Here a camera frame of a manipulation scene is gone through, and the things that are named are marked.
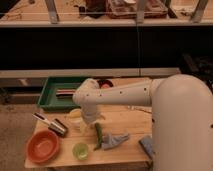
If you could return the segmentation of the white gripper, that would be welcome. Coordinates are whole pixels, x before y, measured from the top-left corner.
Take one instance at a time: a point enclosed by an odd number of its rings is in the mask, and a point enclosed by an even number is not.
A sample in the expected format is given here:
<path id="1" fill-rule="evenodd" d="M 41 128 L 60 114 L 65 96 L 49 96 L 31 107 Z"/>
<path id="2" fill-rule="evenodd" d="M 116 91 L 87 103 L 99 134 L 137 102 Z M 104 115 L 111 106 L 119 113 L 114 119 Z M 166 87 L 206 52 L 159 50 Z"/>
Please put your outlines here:
<path id="1" fill-rule="evenodd" d="M 93 123 L 97 120 L 106 120 L 104 115 L 100 115 L 98 103 L 94 101 L 84 101 L 81 104 L 82 118 L 86 123 Z M 79 130 L 82 134 L 85 134 L 89 128 L 89 125 L 84 121 L 80 122 Z"/>

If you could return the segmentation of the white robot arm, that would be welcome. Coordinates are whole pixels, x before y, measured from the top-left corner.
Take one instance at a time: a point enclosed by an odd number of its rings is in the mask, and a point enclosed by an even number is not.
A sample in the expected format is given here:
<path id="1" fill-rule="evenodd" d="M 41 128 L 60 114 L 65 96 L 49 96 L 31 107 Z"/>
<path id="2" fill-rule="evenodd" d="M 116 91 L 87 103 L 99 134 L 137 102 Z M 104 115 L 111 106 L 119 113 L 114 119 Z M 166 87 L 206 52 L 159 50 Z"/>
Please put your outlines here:
<path id="1" fill-rule="evenodd" d="M 99 105 L 150 106 L 153 171 L 213 171 L 213 93 L 200 79 L 177 74 L 101 89 L 88 78 L 73 101 L 88 124 Z"/>

